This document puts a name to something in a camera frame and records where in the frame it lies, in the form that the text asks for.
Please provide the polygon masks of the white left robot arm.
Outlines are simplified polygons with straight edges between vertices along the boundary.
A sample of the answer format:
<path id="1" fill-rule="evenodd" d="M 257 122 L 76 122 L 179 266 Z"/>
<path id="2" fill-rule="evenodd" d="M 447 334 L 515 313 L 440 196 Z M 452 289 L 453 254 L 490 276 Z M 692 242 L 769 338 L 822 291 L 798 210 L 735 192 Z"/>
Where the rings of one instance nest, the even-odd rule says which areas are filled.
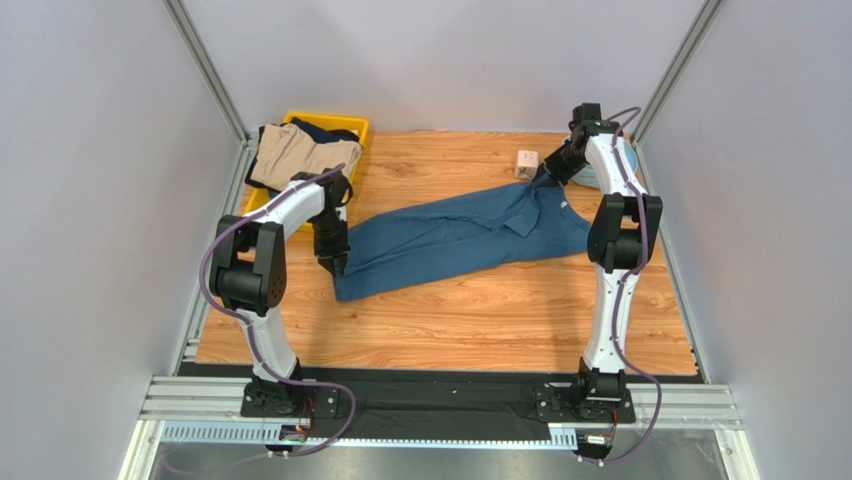
<path id="1" fill-rule="evenodd" d="M 243 394 L 246 417 L 307 414 L 317 389 L 302 376 L 284 328 L 286 242 L 303 224 L 313 227 L 314 256 L 333 277 L 343 275 L 350 252 L 343 212 L 354 192 L 341 167 L 300 172 L 271 201 L 243 215 L 225 215 L 204 253 L 202 294 L 235 318 L 252 356 Z"/>

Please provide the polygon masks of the blue t-shirt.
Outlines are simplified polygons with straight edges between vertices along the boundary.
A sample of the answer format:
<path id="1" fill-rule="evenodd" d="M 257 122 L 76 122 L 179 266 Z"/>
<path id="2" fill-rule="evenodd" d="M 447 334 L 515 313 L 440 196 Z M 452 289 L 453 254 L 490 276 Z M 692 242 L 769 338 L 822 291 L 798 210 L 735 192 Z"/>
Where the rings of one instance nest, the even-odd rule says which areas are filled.
<path id="1" fill-rule="evenodd" d="M 336 300 L 585 252 L 590 224 L 562 186 L 516 182 L 373 216 L 349 231 Z"/>

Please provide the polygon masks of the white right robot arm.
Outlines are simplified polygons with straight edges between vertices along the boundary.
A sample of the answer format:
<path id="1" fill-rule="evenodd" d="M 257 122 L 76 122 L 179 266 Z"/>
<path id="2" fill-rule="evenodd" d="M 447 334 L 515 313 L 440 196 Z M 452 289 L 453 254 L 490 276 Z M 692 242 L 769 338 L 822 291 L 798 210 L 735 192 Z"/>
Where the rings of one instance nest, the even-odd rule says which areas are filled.
<path id="1" fill-rule="evenodd" d="M 565 186 L 591 166 L 602 193 L 591 224 L 587 255 L 595 265 L 593 328 L 567 406 L 581 420 L 609 420 L 628 401 L 626 333 L 641 272 L 653 254 L 663 202 L 647 193 L 626 155 L 623 126 L 605 118 L 597 103 L 572 111 L 568 140 L 550 154 L 536 176 Z"/>

